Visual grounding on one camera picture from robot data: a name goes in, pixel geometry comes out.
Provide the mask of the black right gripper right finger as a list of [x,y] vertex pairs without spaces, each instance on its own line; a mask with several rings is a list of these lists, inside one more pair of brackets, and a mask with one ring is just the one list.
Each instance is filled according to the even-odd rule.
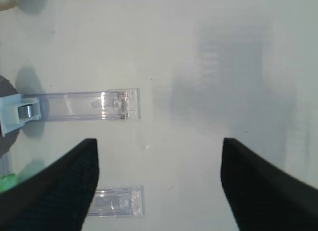
[[316,231],[318,190],[225,138],[221,184],[240,231]]

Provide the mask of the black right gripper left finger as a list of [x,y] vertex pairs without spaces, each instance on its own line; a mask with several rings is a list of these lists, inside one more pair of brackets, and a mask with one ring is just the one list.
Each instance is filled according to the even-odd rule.
[[2,231],[80,231],[99,180],[96,139],[85,139],[0,195]]

